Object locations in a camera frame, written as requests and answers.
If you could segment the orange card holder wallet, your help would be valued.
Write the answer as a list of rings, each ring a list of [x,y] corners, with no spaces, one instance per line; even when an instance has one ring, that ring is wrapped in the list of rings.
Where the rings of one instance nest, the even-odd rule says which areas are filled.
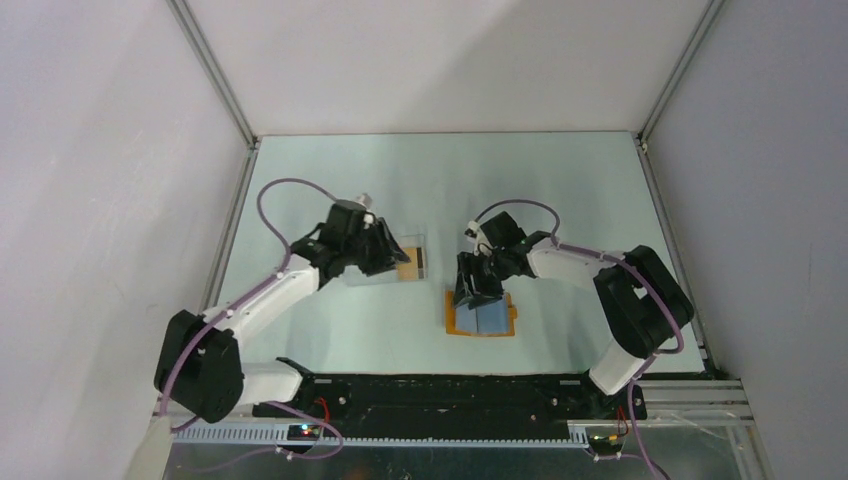
[[[494,303],[469,309],[453,306],[454,292],[447,290],[445,299],[445,331],[448,335],[466,337],[512,337],[515,335],[516,306],[509,293]]]

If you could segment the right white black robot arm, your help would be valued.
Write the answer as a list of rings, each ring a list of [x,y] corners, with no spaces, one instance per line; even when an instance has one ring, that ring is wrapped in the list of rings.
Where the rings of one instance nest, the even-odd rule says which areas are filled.
[[[612,340],[588,370],[581,392],[585,411],[606,418],[622,403],[621,390],[653,358],[682,351],[682,327],[694,308],[658,254],[640,245],[627,252],[594,250],[559,241],[544,231],[526,233],[506,212],[464,232],[472,249],[457,256],[456,307],[477,309],[501,300],[513,277],[569,282],[597,294]]]

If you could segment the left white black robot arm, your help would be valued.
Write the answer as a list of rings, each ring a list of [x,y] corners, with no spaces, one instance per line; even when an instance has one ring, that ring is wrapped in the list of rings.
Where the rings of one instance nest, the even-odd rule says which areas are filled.
[[[282,361],[246,362],[245,348],[298,302],[349,267],[375,276],[409,262],[387,221],[364,204],[337,200],[325,221],[285,249],[280,267],[238,299],[169,320],[154,375],[159,413],[177,403],[207,423],[237,406],[278,402],[292,416],[316,403],[315,388]]]

